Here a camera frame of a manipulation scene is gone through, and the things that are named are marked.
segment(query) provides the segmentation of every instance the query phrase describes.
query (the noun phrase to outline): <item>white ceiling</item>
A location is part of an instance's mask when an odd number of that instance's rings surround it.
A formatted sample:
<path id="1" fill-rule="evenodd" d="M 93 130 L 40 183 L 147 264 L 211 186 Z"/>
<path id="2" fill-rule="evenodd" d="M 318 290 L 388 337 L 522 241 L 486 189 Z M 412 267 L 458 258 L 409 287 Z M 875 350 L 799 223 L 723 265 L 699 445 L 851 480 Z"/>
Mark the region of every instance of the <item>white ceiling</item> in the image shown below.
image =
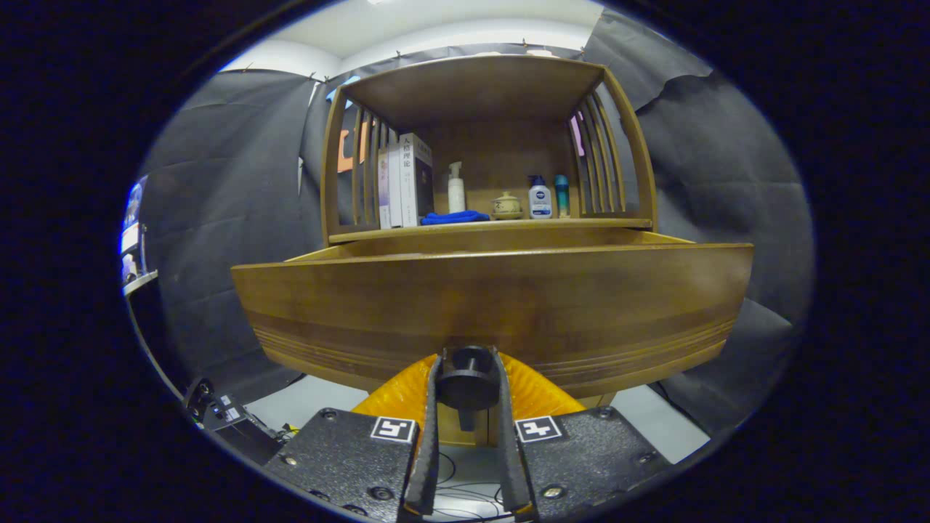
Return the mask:
<path id="1" fill-rule="evenodd" d="M 385 40 L 453 22 L 534 19 L 593 29 L 604 7 L 591 0 L 344 0 L 271 38 L 317 47 L 346 58 Z"/>

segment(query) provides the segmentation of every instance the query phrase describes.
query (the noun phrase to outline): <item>orange soft padding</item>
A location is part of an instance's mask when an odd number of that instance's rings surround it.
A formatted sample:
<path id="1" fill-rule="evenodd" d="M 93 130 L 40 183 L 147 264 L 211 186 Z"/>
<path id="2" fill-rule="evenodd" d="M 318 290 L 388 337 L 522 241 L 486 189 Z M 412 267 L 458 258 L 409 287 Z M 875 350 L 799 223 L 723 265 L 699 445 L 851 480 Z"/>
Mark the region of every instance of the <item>orange soft padding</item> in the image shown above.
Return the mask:
<path id="1" fill-rule="evenodd" d="M 504 362 L 511 385 L 511 404 L 515 420 L 560 416 L 585 409 L 574 397 L 527 364 L 504 353 L 498 354 Z"/>
<path id="2" fill-rule="evenodd" d="M 499 353 L 511 386 L 513 418 L 559 416 L 585 409 L 566 391 L 516 358 Z M 404 418 L 419 423 L 426 418 L 426 388 L 437 355 L 428 355 L 378 387 L 352 412 L 368 416 Z"/>
<path id="3" fill-rule="evenodd" d="M 438 355 L 428 355 L 401 370 L 356 405 L 352 412 L 414 420 L 422 429 L 426 419 L 426 386 L 436 357 Z"/>

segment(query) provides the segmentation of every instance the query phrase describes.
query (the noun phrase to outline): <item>white floor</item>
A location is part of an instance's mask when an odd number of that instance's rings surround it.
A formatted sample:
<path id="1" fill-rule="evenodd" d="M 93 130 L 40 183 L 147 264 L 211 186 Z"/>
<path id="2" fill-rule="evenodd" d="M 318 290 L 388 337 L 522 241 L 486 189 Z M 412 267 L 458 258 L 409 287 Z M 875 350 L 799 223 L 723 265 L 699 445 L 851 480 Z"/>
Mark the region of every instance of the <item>white floor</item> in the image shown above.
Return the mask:
<path id="1" fill-rule="evenodd" d="M 272 429 L 284 423 L 301 427 L 319 409 L 351 410 L 365 391 L 306 376 L 299 382 L 246 405 Z M 710 439 L 646 385 L 617 393 L 611 405 L 671 463 L 677 463 Z M 455 521 L 504 514 L 494 499 L 498 469 L 493 449 L 440 446 L 440 484 L 429 521 Z M 502 518 L 501 523 L 512 521 Z"/>

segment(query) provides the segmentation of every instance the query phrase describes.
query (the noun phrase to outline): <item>white pump bottle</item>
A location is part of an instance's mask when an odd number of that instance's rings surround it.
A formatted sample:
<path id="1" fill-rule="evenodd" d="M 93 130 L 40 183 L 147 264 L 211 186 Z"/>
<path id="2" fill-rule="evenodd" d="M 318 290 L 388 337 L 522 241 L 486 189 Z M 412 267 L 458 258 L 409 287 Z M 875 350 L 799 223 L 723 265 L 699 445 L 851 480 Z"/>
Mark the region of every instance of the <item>white pump bottle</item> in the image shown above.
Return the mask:
<path id="1" fill-rule="evenodd" d="M 465 181 L 458 176 L 461 162 L 449 164 L 449 213 L 465 210 Z"/>

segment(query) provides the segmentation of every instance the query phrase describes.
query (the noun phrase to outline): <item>orange sign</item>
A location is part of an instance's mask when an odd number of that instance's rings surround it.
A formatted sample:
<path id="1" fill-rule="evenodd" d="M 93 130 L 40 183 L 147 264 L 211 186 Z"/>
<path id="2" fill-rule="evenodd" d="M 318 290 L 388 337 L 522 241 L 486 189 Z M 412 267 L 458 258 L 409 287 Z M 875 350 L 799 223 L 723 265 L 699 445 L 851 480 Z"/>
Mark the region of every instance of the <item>orange sign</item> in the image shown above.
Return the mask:
<path id="1" fill-rule="evenodd" d="M 346 138 L 349 137 L 349 130 L 343 129 L 339 133 L 339 161 L 336 165 L 337 172 L 345 172 L 347 170 L 352 170 L 352 157 L 348 158 L 345 155 L 345 142 Z M 368 122 L 362 123 L 362 144 L 368 143 Z M 365 153 L 367 153 L 368 148 L 362 147 L 362 151 L 359 153 L 358 163 L 361 165 L 365 162 Z"/>

